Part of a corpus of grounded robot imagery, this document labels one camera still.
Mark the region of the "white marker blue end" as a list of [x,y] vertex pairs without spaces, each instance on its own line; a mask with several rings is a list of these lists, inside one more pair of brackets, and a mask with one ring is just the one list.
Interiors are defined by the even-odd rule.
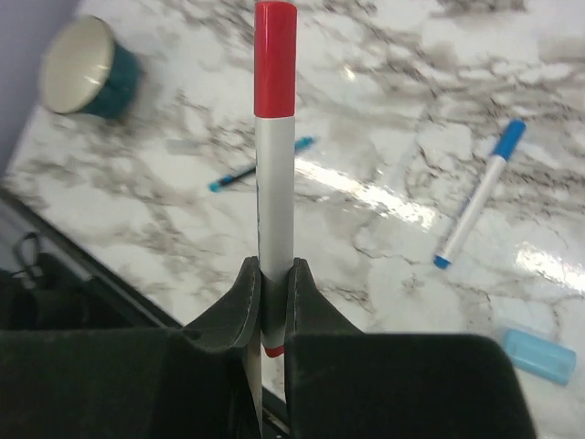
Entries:
[[434,254],[433,263],[439,269],[447,269],[462,249],[485,203],[493,195],[495,186],[526,128],[524,122],[512,120],[504,129],[486,161],[484,172],[476,180],[445,239]]

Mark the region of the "white marker red tip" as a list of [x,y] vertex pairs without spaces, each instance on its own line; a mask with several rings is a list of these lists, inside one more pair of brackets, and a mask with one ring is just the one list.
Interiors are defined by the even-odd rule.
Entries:
[[261,342],[284,350],[288,274],[293,267],[295,118],[255,120]]

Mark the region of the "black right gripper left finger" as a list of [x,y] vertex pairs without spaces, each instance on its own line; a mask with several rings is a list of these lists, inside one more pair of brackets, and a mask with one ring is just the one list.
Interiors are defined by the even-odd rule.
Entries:
[[150,324],[66,269],[1,275],[4,438],[258,438],[250,387],[260,271],[185,327]]

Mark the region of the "red marker cap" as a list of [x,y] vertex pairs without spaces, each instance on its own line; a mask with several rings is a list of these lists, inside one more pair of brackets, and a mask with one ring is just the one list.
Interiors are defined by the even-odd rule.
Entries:
[[263,1],[254,11],[254,114],[272,119],[295,114],[297,8]]

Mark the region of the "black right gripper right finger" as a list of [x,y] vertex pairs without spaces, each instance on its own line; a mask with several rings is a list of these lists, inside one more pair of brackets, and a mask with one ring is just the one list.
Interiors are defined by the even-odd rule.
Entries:
[[491,338],[360,331],[290,272],[285,396],[294,438],[533,438],[513,366]]

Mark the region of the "light blue eraser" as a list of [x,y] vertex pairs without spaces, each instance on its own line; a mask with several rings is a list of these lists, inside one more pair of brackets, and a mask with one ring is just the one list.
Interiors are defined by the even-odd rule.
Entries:
[[566,386],[577,366],[575,351],[517,329],[507,329],[503,350],[519,369]]

